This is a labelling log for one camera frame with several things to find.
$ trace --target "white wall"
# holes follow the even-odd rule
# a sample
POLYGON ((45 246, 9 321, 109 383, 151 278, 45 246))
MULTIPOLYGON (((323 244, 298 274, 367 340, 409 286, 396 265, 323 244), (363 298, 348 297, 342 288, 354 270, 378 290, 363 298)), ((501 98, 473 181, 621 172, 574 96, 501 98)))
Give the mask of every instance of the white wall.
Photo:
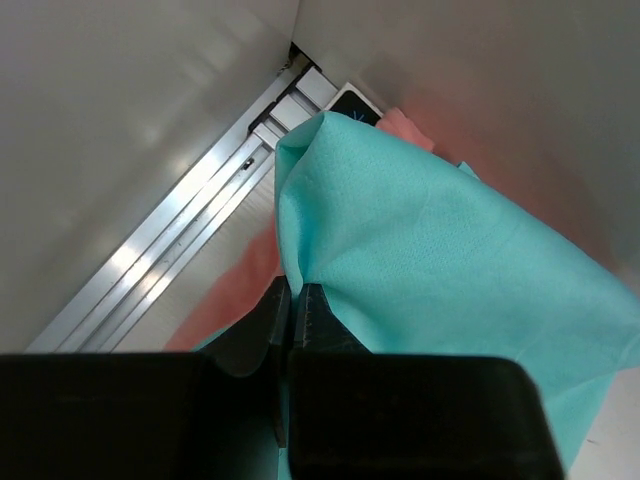
POLYGON ((21 351, 273 80, 296 8, 0 2, 0 351, 21 351))

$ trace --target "teal cloth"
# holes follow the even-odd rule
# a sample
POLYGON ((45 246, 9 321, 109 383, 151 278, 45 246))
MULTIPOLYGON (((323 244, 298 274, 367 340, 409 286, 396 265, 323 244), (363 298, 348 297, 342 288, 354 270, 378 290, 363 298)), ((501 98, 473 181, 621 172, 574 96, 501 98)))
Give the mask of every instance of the teal cloth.
POLYGON ((568 467, 615 372, 640 364, 640 304, 472 174, 320 114, 276 150, 283 268, 294 296, 304 283, 321 284, 336 316, 374 352, 519 362, 568 467))

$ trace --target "gray wall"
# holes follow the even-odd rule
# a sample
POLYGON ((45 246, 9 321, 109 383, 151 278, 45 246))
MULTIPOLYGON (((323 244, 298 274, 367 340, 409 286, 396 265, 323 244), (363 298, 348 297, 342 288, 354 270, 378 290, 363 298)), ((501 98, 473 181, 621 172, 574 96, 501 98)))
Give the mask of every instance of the gray wall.
POLYGON ((0 351, 275 77, 297 0, 0 2, 0 351))
POLYGON ((640 3, 303 0, 294 41, 630 283, 640 3))

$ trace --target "metal track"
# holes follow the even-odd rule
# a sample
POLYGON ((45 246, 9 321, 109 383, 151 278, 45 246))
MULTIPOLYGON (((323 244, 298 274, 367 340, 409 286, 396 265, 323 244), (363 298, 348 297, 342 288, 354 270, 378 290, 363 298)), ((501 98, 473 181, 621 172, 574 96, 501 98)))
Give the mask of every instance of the metal track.
POLYGON ((269 172, 286 132, 325 107, 337 89, 315 68, 285 71, 198 160, 27 353, 113 350, 240 202, 269 172), (251 121, 288 92, 247 136, 251 121))

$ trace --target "black plastic part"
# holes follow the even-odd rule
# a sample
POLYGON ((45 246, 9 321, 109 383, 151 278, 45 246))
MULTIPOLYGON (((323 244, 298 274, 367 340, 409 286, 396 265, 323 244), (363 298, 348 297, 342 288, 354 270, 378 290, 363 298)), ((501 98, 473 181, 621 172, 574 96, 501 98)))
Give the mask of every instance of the black plastic part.
POLYGON ((288 430, 289 402, 284 378, 293 337, 290 306, 287 279, 276 277, 251 312, 200 350, 235 377, 248 377, 261 370, 266 382, 254 401, 269 406, 272 428, 281 448, 287 445, 288 430))
POLYGON ((294 349, 289 381, 294 479, 564 478, 514 362, 294 349))
POLYGON ((375 127, 380 115, 367 105, 355 92, 346 90, 331 107, 332 112, 342 113, 353 120, 375 127))
POLYGON ((307 351, 368 353, 362 343, 338 320, 320 285, 302 287, 294 346, 307 351))
POLYGON ((5 356, 0 380, 0 478, 275 478, 267 376, 159 353, 5 356))

